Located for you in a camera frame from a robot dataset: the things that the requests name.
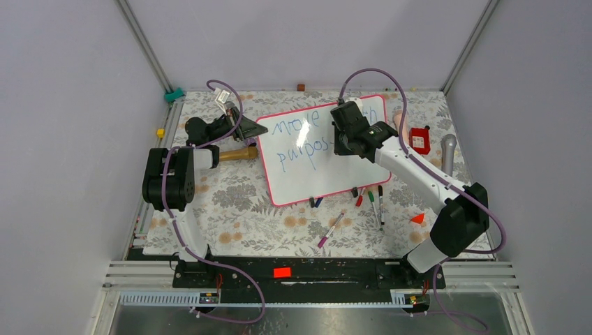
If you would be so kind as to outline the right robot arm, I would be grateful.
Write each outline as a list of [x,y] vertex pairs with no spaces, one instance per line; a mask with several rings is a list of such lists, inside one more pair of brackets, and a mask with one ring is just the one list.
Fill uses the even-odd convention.
[[428,270],[466,251],[489,229],[483,186],[467,186],[445,174],[410,148],[393,127],[384,121],[370,124],[353,101],[339,104],[330,114],[337,155],[356,155],[390,171],[437,215],[429,237],[403,257],[404,284],[420,286]]

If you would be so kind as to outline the pink framed whiteboard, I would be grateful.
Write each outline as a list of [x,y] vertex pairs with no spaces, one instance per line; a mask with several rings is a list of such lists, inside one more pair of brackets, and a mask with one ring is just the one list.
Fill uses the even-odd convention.
[[336,103],[259,117],[267,128],[258,148],[274,206],[321,198],[389,181],[391,172],[359,156],[334,153]]

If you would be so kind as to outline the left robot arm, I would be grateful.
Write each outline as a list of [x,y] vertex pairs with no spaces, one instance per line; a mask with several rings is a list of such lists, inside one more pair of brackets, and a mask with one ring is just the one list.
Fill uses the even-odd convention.
[[177,239],[175,253],[180,260],[195,262],[189,276],[201,287],[216,280],[217,270],[205,261],[210,248],[192,208],[196,176],[218,167],[221,152],[215,143],[219,140],[231,137],[240,142],[268,132],[267,127],[244,117],[234,103],[226,103],[222,110],[223,114],[209,123],[191,117],[184,125],[188,135],[184,146],[150,149],[142,182],[143,200],[165,215]]

